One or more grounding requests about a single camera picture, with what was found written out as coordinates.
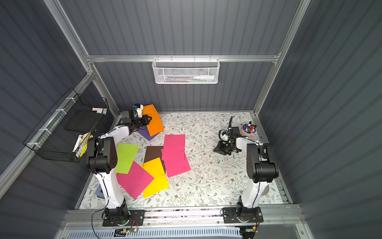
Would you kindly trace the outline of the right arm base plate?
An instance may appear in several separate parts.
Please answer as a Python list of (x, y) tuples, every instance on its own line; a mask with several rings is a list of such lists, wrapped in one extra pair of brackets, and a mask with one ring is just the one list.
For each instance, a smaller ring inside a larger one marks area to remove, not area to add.
[(233, 208), (225, 207), (220, 211), (225, 224), (252, 223), (259, 224), (264, 221), (260, 207)]

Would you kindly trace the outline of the purple paper sheet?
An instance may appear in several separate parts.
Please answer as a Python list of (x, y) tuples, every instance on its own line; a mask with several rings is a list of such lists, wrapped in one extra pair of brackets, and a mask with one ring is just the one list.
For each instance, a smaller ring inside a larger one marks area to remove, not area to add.
[(148, 141), (151, 141), (154, 137), (157, 136), (157, 134), (151, 136), (149, 130), (146, 127), (140, 128), (137, 132)]

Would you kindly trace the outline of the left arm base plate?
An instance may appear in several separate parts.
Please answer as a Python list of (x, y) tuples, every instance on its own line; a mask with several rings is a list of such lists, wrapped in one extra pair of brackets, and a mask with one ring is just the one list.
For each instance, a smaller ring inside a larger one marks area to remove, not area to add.
[(144, 220), (144, 210), (123, 211), (120, 209), (105, 209), (102, 214), (103, 227), (130, 227), (142, 226)]

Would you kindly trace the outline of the orange paper sheet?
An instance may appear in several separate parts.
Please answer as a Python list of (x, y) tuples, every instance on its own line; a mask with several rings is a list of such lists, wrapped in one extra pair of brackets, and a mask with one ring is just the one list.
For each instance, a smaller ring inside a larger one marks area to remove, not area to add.
[(147, 126), (150, 136), (155, 136), (164, 131), (161, 118), (153, 104), (144, 106), (142, 113), (152, 118)]

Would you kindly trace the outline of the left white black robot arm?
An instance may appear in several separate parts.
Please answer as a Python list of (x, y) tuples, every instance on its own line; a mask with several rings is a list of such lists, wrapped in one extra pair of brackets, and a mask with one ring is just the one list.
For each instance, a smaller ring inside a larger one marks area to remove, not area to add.
[(109, 132), (90, 138), (87, 142), (86, 166), (96, 176), (101, 186), (106, 205), (107, 219), (130, 217), (125, 199), (120, 193), (116, 178), (116, 145), (136, 129), (148, 126), (152, 117), (143, 114), (144, 106), (135, 104), (132, 110), (124, 111), (117, 126)]

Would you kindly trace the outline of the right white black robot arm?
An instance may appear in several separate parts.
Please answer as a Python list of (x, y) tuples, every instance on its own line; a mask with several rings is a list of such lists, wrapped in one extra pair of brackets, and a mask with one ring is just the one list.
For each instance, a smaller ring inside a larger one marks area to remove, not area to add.
[(273, 145), (240, 136), (226, 142), (219, 141), (213, 151), (222, 155), (246, 152), (248, 183), (236, 206), (225, 207), (221, 210), (224, 222), (226, 224), (263, 222), (259, 207), (261, 195), (266, 187), (279, 176)]

